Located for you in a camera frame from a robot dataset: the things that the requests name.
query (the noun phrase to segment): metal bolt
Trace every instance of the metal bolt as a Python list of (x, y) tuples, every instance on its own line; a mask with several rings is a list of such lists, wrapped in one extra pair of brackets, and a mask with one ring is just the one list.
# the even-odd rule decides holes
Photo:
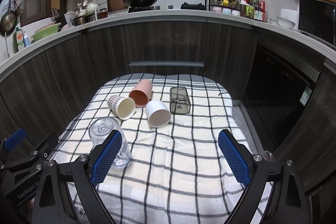
[(293, 161), (292, 161), (292, 160), (286, 160), (286, 164), (287, 164), (288, 166), (292, 166), (292, 165), (293, 165)]
[(255, 161), (261, 161), (261, 160), (263, 159), (263, 157), (260, 156), (260, 155), (258, 155), (258, 154), (255, 154), (255, 155), (253, 155), (253, 159), (254, 159)]
[(87, 160), (87, 155), (83, 154), (79, 156), (79, 161), (86, 161)]
[(47, 165), (48, 165), (48, 166), (53, 166), (55, 163), (56, 163), (56, 160), (49, 160), (49, 161), (47, 162)]

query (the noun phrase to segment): blue gripper pad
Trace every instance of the blue gripper pad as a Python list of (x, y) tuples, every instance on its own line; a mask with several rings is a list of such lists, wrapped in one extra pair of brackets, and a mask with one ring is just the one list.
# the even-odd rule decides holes
[(11, 151), (26, 137), (26, 130), (20, 128), (5, 140), (5, 150)]
[(247, 187), (251, 181), (248, 165), (224, 131), (221, 131), (218, 135), (218, 146), (229, 164), (236, 180)]
[(98, 183), (104, 182), (105, 177), (121, 148), (122, 141), (123, 137), (118, 131), (101, 152), (97, 161), (93, 164), (90, 181), (94, 187), (96, 187)]

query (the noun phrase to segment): black and white plaid cloth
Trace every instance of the black and white plaid cloth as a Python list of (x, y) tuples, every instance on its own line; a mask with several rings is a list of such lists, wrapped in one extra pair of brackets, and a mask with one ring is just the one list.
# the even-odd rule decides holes
[[(164, 127), (152, 128), (144, 108), (121, 121), (109, 107), (111, 95), (128, 97), (141, 79), (153, 83), (152, 99), (169, 109), (169, 90), (187, 88), (189, 114), (172, 115)], [(121, 124), (132, 158), (124, 169), (111, 168), (97, 191), (116, 221), (121, 223), (224, 223), (244, 187), (238, 183), (217, 144), (219, 132), (227, 128), (248, 147), (232, 117), (232, 100), (218, 83), (195, 75), (160, 76), (133, 74), (102, 86), (87, 108), (60, 137), (52, 158), (58, 163), (74, 161), (93, 148), (88, 129), (98, 118), (116, 117)], [(69, 183), (74, 204), (82, 208), (74, 184)], [(259, 223), (271, 185), (252, 223)]]

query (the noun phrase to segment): microwave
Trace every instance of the microwave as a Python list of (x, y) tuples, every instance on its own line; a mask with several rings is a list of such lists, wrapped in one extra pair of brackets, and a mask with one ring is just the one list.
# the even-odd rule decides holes
[(336, 46), (336, 5), (321, 0), (300, 0), (299, 27), (304, 34)]

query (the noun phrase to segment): green and white label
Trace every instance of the green and white label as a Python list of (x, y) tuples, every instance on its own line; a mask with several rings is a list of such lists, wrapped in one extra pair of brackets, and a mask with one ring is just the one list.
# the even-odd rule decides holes
[(303, 91), (303, 94), (300, 99), (300, 103), (305, 106), (310, 95), (311, 95), (312, 90), (309, 87), (306, 87), (305, 90)]

